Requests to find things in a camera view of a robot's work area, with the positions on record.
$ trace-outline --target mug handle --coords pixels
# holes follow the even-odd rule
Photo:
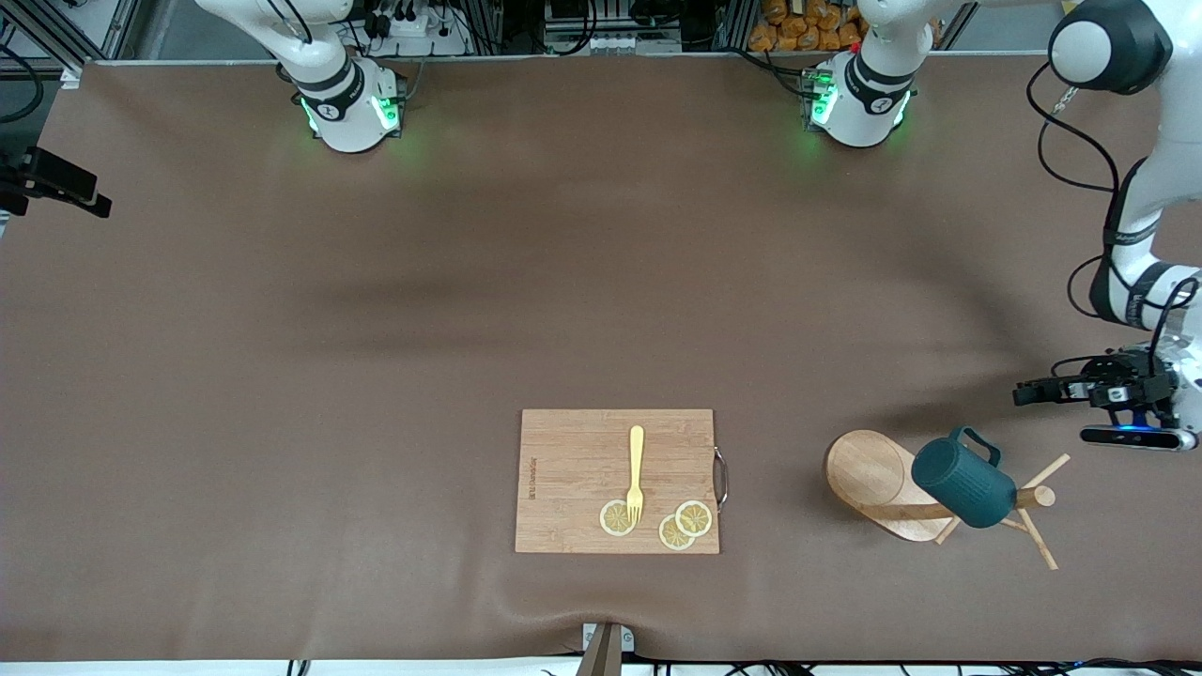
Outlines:
[[[957,443],[959,443],[962,434],[968,434],[969,439],[972,439],[977,444],[981,444],[982,446],[984,446],[986,449],[989,450],[989,464],[992,464],[994,467],[998,467],[998,466],[1001,464],[1001,449],[999,449],[998,446],[994,446],[989,441],[986,441],[984,438],[981,437],[981,434],[978,434],[976,429],[972,429],[971,427],[968,427],[968,426],[957,427],[956,429],[952,431],[951,437]]]

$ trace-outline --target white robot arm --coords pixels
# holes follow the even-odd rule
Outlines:
[[[1079,374],[1053,368],[1052,378],[1020,383],[1014,403],[1089,402],[1111,425],[1083,429],[1088,443],[1190,450],[1202,434],[1202,274],[1161,261],[1152,245],[1166,207],[1202,197],[1202,0],[1085,0],[1057,26],[1049,57],[1073,87],[1160,89],[1156,147],[1114,194],[1089,292],[1099,319],[1153,338],[1070,360],[1088,362]],[[1124,411],[1130,420],[1118,419]]]
[[[984,7],[1046,4],[1051,0],[982,0]],[[859,0],[871,25],[858,53],[843,52],[817,66],[831,82],[805,103],[809,123],[845,146],[867,148],[885,141],[902,123],[915,73],[930,54],[930,18],[964,0]]]
[[[346,18],[351,0],[196,0],[275,55],[292,83],[309,125],[331,148],[367,150],[400,129],[403,97],[397,73],[351,58],[329,25]]]

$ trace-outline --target black cable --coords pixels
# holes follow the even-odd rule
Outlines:
[[[772,75],[776,78],[776,82],[780,83],[780,85],[784,87],[786,91],[789,91],[790,94],[796,94],[802,99],[814,99],[813,94],[808,94],[805,91],[802,91],[801,89],[797,89],[792,84],[789,84],[789,82],[785,81],[785,76],[780,75],[780,70],[778,70],[776,66],[772,64],[772,57],[769,57],[767,52],[763,53],[763,58],[768,63],[768,67],[772,69]]]
[[[596,0],[589,0],[589,10],[591,10],[591,13],[593,13],[593,28],[589,28],[589,14],[588,14],[588,12],[585,12],[584,17],[581,19],[581,30],[583,32],[581,34],[581,38],[576,42],[576,45],[572,46],[571,49],[569,49],[567,52],[557,52],[555,49],[552,49],[551,47],[547,47],[547,45],[545,45],[542,42],[542,40],[540,40],[538,36],[537,36],[538,20],[535,20],[534,25],[531,25],[529,23],[530,17],[535,16],[530,11],[530,7],[538,5],[538,1],[540,0],[528,0],[526,1],[526,6],[525,6],[525,8],[526,8],[526,34],[530,36],[530,43],[532,46],[535,46],[543,54],[551,54],[551,55],[555,55],[555,57],[571,57],[572,54],[576,54],[581,49],[584,49],[585,47],[588,47],[589,42],[591,42],[593,38],[596,36],[596,32],[597,32],[597,2],[596,2]]]
[[[447,8],[448,8],[447,7],[447,2],[446,2],[446,0],[444,0],[444,2],[442,2],[442,10],[444,10],[442,17],[444,17],[444,20],[446,20],[446,10]],[[472,25],[472,22],[465,19],[462,13],[456,12],[453,7],[451,7],[451,13],[454,14],[456,22],[458,22],[459,25],[462,25],[463,28],[468,29],[468,32],[471,34],[472,37],[475,37],[476,40],[483,42],[484,45],[488,45],[488,51],[492,52],[493,54],[496,53],[496,48],[504,48],[505,47],[504,42],[498,42],[495,40],[492,40],[489,37],[486,37],[486,36],[481,35],[480,31],[476,30],[476,26]]]
[[[1176,298],[1177,295],[1180,293],[1186,285],[1192,285],[1194,287],[1190,289],[1189,296],[1186,296],[1184,301],[1174,306],[1173,298]],[[1186,277],[1185,279],[1178,281],[1177,285],[1173,286],[1173,291],[1168,293],[1168,301],[1165,303],[1165,308],[1160,310],[1160,318],[1156,319],[1156,328],[1152,332],[1152,343],[1148,344],[1148,373],[1150,375],[1156,374],[1156,346],[1160,345],[1160,337],[1165,332],[1165,322],[1166,320],[1168,320],[1170,310],[1189,306],[1190,302],[1194,301],[1194,297],[1197,296],[1197,292],[1198,292],[1197,278]]]
[[[1079,303],[1077,303],[1077,298],[1073,297],[1073,295],[1072,295],[1072,283],[1077,279],[1077,275],[1081,274],[1081,271],[1083,271],[1087,267],[1089,267],[1090,263],[1095,263],[1095,262],[1102,260],[1103,257],[1106,257],[1106,254],[1099,254],[1099,255],[1089,259],[1088,261],[1081,263],[1079,266],[1077,266],[1072,271],[1072,273],[1069,275],[1069,283],[1065,285],[1065,295],[1069,296],[1069,304],[1072,306],[1072,309],[1075,309],[1078,313],[1088,316],[1089,319],[1102,319],[1102,315],[1100,315],[1097,313],[1091,313],[1091,312],[1087,310],[1085,308],[1081,307]]]
[[[1069,363],[1076,363],[1076,362],[1088,362],[1089,360],[1096,360],[1096,358],[1100,358],[1100,357],[1101,357],[1101,355],[1090,355],[1088,357],[1069,357],[1066,360],[1060,360],[1060,361],[1055,362],[1054,364],[1052,364],[1052,376],[1053,378],[1060,378],[1060,373],[1057,369],[1060,368],[1061,366],[1065,366],[1065,364],[1069,364]]]
[[[776,65],[772,65],[772,64],[766,64],[762,60],[757,59],[754,54],[751,54],[746,49],[739,49],[738,47],[722,47],[721,49],[718,49],[718,51],[719,52],[728,52],[731,54],[738,54],[739,57],[743,57],[745,60],[748,60],[749,63],[751,63],[752,65],[755,65],[760,70],[774,71],[774,72],[779,72],[781,75],[796,75],[796,76],[801,76],[802,75],[802,70],[801,69],[789,69],[789,67],[785,67],[785,66],[776,66]]]
[[[363,42],[359,41],[359,29],[355,28],[355,23],[350,19],[343,19],[341,22],[351,29],[351,38],[355,40],[355,49],[358,51],[361,57],[367,57],[367,51],[363,47]]]
[[[275,12],[275,16],[280,18],[280,22],[285,24],[288,23],[288,19],[284,18],[284,12],[281,12],[280,8],[275,6],[275,0],[267,0],[267,4],[272,6],[272,11]]]
[[[1097,192],[1113,194],[1113,191],[1109,188],[1106,188],[1105,185],[1095,185],[1093,183],[1082,183],[1079,180],[1073,180],[1073,179],[1071,179],[1071,178],[1069,178],[1066,176],[1060,174],[1059,172],[1057,172],[1054,168],[1052,168],[1048,165],[1047,158],[1043,156],[1043,140],[1045,140],[1045,137],[1047,137],[1047,132],[1048,132],[1048,129],[1051,126],[1052,126],[1052,123],[1049,123],[1047,120],[1043,120],[1043,126],[1040,129],[1040,141],[1039,141],[1039,143],[1035,144],[1036,153],[1039,154],[1039,158],[1040,158],[1040,166],[1043,167],[1043,171],[1046,171],[1049,174],[1052,174],[1052,178],[1055,178],[1057,180],[1059,180],[1061,183],[1067,183],[1069,185],[1072,185],[1073,188],[1082,188],[1084,190],[1095,190]]]
[[[0,45],[0,52],[4,52],[13,61],[17,61],[17,65],[29,73],[30,81],[34,83],[34,97],[30,99],[29,102],[25,103],[19,111],[0,117],[0,124],[7,124],[28,118],[32,114],[34,111],[42,105],[42,99],[46,96],[46,87],[42,84],[42,78],[37,76],[37,71],[34,70],[34,66],[30,66],[29,61],[20,58],[16,52],[10,49],[8,46]]]
[[[1033,75],[1031,79],[1027,83],[1027,102],[1031,106],[1031,108],[1036,113],[1039,113],[1040,117],[1043,118],[1043,129],[1040,130],[1040,142],[1039,142],[1040,165],[1043,167],[1045,171],[1047,171],[1057,180],[1061,180],[1061,182],[1067,183],[1069,185],[1073,185],[1076,188],[1083,188],[1083,189],[1087,189],[1087,190],[1096,190],[1096,191],[1100,191],[1100,192],[1107,192],[1107,194],[1109,194],[1111,201],[1109,201],[1109,204],[1108,204],[1108,207],[1106,209],[1106,223],[1111,224],[1111,223],[1114,221],[1114,218],[1117,215],[1115,210],[1119,209],[1119,195],[1120,195],[1120,192],[1119,192],[1119,184],[1120,184],[1120,180],[1119,180],[1118,165],[1114,162],[1114,158],[1109,154],[1109,152],[1107,152],[1106,148],[1101,143],[1099,143],[1093,136],[1085,134],[1084,131],[1081,131],[1079,129],[1072,126],[1071,124],[1069,124],[1069,123],[1066,123],[1064,120],[1058,119],[1055,115],[1053,115],[1048,111],[1043,109],[1043,107],[1041,107],[1039,105],[1039,102],[1035,100],[1035,93],[1034,93],[1034,90],[1035,90],[1035,83],[1039,82],[1040,76],[1042,76],[1051,66],[1052,66],[1051,61],[1045,63],[1042,66],[1040,66],[1035,71],[1035,75]],[[1067,131],[1069,134],[1072,134],[1077,138],[1081,138],[1082,141],[1084,141],[1085,143],[1088,143],[1094,150],[1096,150],[1097,154],[1102,156],[1102,160],[1106,161],[1106,167],[1107,167],[1107,170],[1109,171],[1109,174],[1111,174],[1111,186],[1107,188],[1105,185],[1093,185],[1093,184],[1088,184],[1088,183],[1081,183],[1081,182],[1077,182],[1077,180],[1072,180],[1070,178],[1066,178],[1066,177],[1061,176],[1055,170],[1053,170],[1047,164],[1046,158],[1043,156],[1043,137],[1045,137],[1045,132],[1046,132],[1048,125],[1055,125],[1055,126],[1058,126],[1058,128]],[[1090,260],[1081,263],[1079,266],[1077,266],[1077,269],[1075,269],[1072,272],[1072,274],[1069,277],[1069,284],[1067,284],[1067,289],[1069,289],[1069,291],[1067,291],[1069,303],[1073,307],[1075,310],[1077,310],[1078,313],[1081,313],[1081,314],[1083,314],[1083,315],[1085,315],[1088,318],[1091,318],[1091,319],[1100,319],[1100,315],[1085,312],[1077,303],[1076,298],[1073,298],[1073,296],[1072,296],[1072,281],[1073,281],[1073,279],[1076,278],[1077,274],[1081,273],[1082,269],[1084,269],[1087,266],[1089,266],[1089,263],[1091,263],[1094,261],[1101,261],[1101,263],[1103,266],[1106,266],[1106,268],[1107,268],[1108,272],[1113,272],[1114,273],[1114,278],[1119,281],[1119,284],[1123,285],[1123,287],[1127,292],[1132,291],[1132,285],[1130,283],[1127,283],[1126,279],[1123,278],[1123,274],[1119,273],[1118,268],[1114,266],[1114,262],[1111,260],[1111,256],[1109,256],[1111,248],[1112,247],[1107,245],[1105,248],[1105,251],[1102,253],[1102,255],[1093,257],[1093,259],[1090,259]],[[1164,310],[1165,309],[1165,306],[1161,306],[1161,304],[1158,304],[1158,303],[1153,303],[1152,301],[1148,301],[1148,300],[1143,301],[1143,307],[1148,307],[1148,308],[1153,308],[1153,309],[1158,309],[1158,310]]]
[[[1109,152],[1107,152],[1101,143],[1095,141],[1093,136],[1085,134],[1084,131],[1081,131],[1079,129],[1072,126],[1071,124],[1064,120],[1057,119],[1055,115],[1045,111],[1039,105],[1039,102],[1035,101],[1035,93],[1034,93],[1035,83],[1039,82],[1040,76],[1047,72],[1049,67],[1052,67],[1052,61],[1045,63],[1042,66],[1039,67],[1039,70],[1035,71],[1035,75],[1031,76],[1030,82],[1027,83],[1027,102],[1030,103],[1031,108],[1035,109],[1035,112],[1039,113],[1045,121],[1059,126],[1060,129],[1067,131],[1069,134],[1072,134],[1077,138],[1081,138],[1082,141],[1088,143],[1094,150],[1097,150],[1097,154],[1100,154],[1102,159],[1106,160],[1106,166],[1111,172],[1111,189],[1109,190],[1103,189],[1103,190],[1111,192],[1112,195],[1117,195],[1119,191],[1119,168],[1118,165],[1114,164],[1114,158],[1111,156]],[[1059,174],[1053,173],[1053,176],[1060,178]]]
[[[275,10],[275,13],[280,14],[279,8],[275,7],[275,0],[267,0],[267,1],[272,4],[272,8]],[[313,31],[309,30],[309,24],[305,23],[304,17],[302,17],[300,12],[297,11],[296,5],[292,4],[292,0],[284,0],[284,4],[288,6],[288,10],[292,10],[292,16],[294,16],[297,20],[300,22],[300,28],[304,29],[305,45],[313,45]]]

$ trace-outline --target brown tablecloth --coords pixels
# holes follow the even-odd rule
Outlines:
[[[1105,200],[1040,172],[1036,65],[933,59],[850,150],[737,59],[439,63],[353,156],[270,67],[87,69],[43,146],[113,218],[42,202],[0,242],[0,657],[558,653],[605,618],[673,659],[1198,657],[1202,457],[1010,402],[1146,338],[1065,301]],[[1156,125],[1152,94],[1066,115],[1124,165]],[[724,553],[513,553],[537,407],[715,409]],[[1063,570],[1008,529],[895,540],[823,482],[843,432],[958,423],[1019,480],[1073,455],[1035,516]]]

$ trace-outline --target lemon slice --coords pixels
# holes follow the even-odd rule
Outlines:
[[[709,512],[706,503],[689,500],[677,508],[674,515],[677,528],[690,538],[701,538],[709,533],[709,527],[714,524],[714,515]]]
[[[601,528],[614,538],[635,529],[635,524],[626,518],[626,500],[609,500],[601,508]]]
[[[677,528],[674,514],[665,516],[664,521],[660,522],[660,541],[664,542],[665,547],[679,552],[692,546],[692,540]]]

